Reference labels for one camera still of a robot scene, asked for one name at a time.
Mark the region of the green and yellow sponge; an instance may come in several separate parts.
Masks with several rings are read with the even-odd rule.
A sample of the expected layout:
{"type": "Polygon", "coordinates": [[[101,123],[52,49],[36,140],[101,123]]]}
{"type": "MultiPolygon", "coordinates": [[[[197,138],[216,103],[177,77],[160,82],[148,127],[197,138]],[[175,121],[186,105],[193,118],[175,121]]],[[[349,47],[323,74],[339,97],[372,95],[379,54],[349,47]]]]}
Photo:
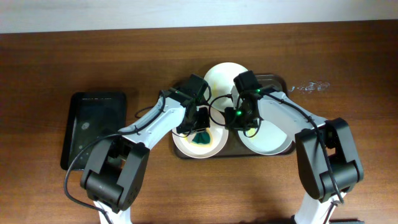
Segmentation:
{"type": "Polygon", "coordinates": [[[212,142],[211,134],[208,131],[196,133],[191,140],[191,144],[195,145],[210,145],[212,142]]]}

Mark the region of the white plate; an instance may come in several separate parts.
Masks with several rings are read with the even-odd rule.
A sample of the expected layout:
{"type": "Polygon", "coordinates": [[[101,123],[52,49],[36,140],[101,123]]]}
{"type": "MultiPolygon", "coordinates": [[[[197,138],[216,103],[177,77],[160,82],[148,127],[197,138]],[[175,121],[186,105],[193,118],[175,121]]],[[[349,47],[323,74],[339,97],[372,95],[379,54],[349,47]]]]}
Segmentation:
{"type": "Polygon", "coordinates": [[[223,126],[224,116],[216,109],[211,109],[210,127],[206,128],[211,134],[212,142],[210,145],[195,145],[191,144],[191,140],[194,135],[189,134],[187,137],[185,134],[172,134],[173,142],[176,146],[176,151],[182,153],[181,157],[189,159],[206,159],[219,153],[225,146],[229,132],[223,126]]]}
{"type": "Polygon", "coordinates": [[[211,98],[208,98],[208,89],[206,89],[203,95],[208,104],[210,104],[218,96],[231,94],[233,97],[232,100],[227,97],[220,98],[212,104],[212,107],[220,112],[224,112],[224,109],[227,107],[235,108],[238,102],[239,93],[233,80],[240,73],[247,71],[248,69],[244,66],[233,62],[219,63],[209,69],[204,79],[210,86],[211,98]]]}

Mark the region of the pale grey plate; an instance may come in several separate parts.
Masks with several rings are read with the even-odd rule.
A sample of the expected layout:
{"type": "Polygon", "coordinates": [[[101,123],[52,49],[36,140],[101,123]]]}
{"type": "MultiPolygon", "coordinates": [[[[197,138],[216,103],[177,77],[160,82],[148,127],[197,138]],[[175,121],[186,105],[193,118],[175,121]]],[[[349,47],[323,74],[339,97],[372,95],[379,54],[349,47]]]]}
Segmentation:
{"type": "Polygon", "coordinates": [[[252,152],[265,156],[288,154],[294,149],[294,142],[280,128],[269,121],[263,121],[259,129],[251,128],[244,133],[238,131],[241,142],[252,152]]]}

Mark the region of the white plate back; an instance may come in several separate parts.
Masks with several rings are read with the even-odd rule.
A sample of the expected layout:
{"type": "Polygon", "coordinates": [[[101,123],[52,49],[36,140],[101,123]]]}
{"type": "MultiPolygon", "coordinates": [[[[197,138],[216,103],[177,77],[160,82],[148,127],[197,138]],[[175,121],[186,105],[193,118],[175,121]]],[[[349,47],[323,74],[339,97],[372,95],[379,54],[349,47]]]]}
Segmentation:
{"type": "Polygon", "coordinates": [[[208,89],[206,89],[203,95],[208,104],[210,104],[218,96],[231,94],[233,97],[232,100],[227,97],[220,98],[212,104],[212,107],[220,112],[224,112],[224,109],[227,107],[235,108],[238,102],[239,93],[233,80],[240,73],[247,71],[248,69],[244,66],[233,62],[219,63],[209,69],[204,79],[210,86],[211,98],[208,98],[208,89]]]}

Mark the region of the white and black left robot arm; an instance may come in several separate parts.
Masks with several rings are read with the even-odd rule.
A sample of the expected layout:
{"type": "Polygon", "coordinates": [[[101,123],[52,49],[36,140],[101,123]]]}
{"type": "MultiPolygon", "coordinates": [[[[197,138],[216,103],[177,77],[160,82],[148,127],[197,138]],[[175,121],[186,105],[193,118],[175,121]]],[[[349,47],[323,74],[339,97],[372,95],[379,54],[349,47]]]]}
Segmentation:
{"type": "Polygon", "coordinates": [[[129,209],[144,180],[151,149],[171,130],[192,134],[209,127],[201,93],[160,92],[157,103],[135,123],[89,144],[80,185],[101,223],[130,223],[129,209]]]}

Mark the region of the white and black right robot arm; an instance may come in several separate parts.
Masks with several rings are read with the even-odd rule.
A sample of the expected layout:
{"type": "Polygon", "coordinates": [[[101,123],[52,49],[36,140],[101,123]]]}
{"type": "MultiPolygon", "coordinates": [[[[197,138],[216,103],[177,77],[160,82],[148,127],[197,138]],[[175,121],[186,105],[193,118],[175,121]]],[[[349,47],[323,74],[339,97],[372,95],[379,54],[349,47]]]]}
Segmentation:
{"type": "Polygon", "coordinates": [[[257,154],[282,154],[295,146],[305,195],[292,223],[329,223],[364,171],[348,123],[327,120],[294,103],[282,91],[257,88],[229,94],[226,127],[257,154]]]}

